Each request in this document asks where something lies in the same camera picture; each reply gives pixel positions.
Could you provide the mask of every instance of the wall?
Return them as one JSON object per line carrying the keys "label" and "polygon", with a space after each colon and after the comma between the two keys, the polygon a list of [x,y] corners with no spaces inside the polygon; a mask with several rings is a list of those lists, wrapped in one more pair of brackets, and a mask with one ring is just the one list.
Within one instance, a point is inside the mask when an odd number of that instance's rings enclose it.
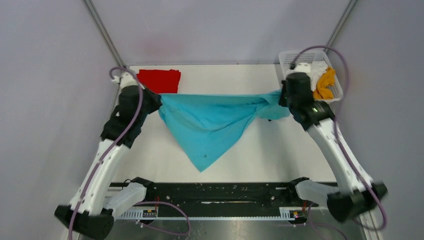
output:
{"label": "wall", "polygon": [[[359,1],[335,44],[352,78],[341,130],[364,168],[389,191],[385,240],[422,238],[423,9],[416,0]],[[340,71],[336,55],[330,59]]]}
{"label": "wall", "polygon": [[0,3],[0,239],[57,240],[90,166],[115,65],[82,1]]}
{"label": "wall", "polygon": [[93,0],[127,65],[271,64],[323,45],[349,0]]}

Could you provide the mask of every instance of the turquoise towel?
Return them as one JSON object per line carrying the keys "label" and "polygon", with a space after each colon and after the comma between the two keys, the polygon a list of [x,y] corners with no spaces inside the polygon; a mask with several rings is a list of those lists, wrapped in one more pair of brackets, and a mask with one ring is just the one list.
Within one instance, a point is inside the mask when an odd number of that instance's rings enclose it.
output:
{"label": "turquoise towel", "polygon": [[281,91],[259,95],[161,94],[159,115],[202,172],[230,149],[256,118],[277,120],[290,113],[278,105]]}

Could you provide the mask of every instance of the yellow cloth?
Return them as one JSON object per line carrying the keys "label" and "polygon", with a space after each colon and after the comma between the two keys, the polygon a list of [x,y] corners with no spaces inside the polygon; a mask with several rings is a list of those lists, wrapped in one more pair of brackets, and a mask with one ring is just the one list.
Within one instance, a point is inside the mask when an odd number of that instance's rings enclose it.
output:
{"label": "yellow cloth", "polygon": [[333,99],[334,95],[328,86],[334,86],[336,80],[334,79],[336,70],[332,67],[327,67],[327,72],[324,73],[316,83],[316,89],[313,91],[314,99]]}

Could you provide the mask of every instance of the white table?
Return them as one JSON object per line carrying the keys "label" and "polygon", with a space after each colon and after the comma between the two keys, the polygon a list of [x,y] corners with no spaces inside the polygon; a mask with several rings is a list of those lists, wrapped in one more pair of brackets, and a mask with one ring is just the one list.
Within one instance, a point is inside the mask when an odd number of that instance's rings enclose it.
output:
{"label": "white table", "polygon": [[[263,94],[280,88],[274,64],[157,65],[140,69],[181,72],[180,94]],[[179,147],[159,114],[150,114],[114,182],[141,177],[154,182],[288,182],[298,177],[335,182],[318,146],[291,116],[269,122],[255,119],[221,158],[199,172]]]}

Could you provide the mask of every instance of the blue cloth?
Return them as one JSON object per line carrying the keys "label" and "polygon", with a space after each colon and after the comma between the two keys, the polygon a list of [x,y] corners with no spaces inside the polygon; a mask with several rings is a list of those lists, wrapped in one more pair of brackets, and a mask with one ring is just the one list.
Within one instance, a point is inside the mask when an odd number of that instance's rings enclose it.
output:
{"label": "blue cloth", "polygon": [[161,94],[159,115],[194,166],[202,172],[230,149],[256,118],[289,115],[281,91],[259,95]]}

